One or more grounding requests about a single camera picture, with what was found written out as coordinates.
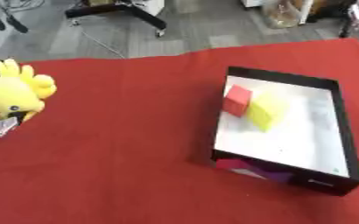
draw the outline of red cube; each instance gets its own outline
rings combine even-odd
[[[251,91],[234,85],[223,100],[223,110],[233,116],[241,117],[249,105]]]

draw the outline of yellow cube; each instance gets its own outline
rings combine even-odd
[[[278,93],[265,91],[250,101],[246,116],[262,131],[280,122],[288,110],[288,102]]]

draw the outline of red cloth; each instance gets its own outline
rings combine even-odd
[[[0,139],[0,224],[359,223],[338,198],[213,168],[228,66],[337,79],[359,153],[359,42],[33,62],[59,91]]]

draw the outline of black box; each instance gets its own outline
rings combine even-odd
[[[290,106],[266,132],[246,115],[222,111],[212,153],[217,167],[333,195],[359,186],[359,160],[337,81],[230,67],[225,91],[233,84],[254,95],[274,89]]]

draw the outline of floor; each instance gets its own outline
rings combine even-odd
[[[166,0],[159,16],[168,23],[168,30],[164,37],[155,38],[152,27],[121,12],[84,17],[81,26],[70,26],[64,10],[73,4],[74,0],[46,0],[36,10],[18,12],[17,17],[30,32],[0,31],[0,58],[119,58],[81,30],[125,58],[137,58],[216,47],[336,39],[341,26],[339,21],[327,19],[274,30],[264,24],[259,10],[244,10],[238,0]]]

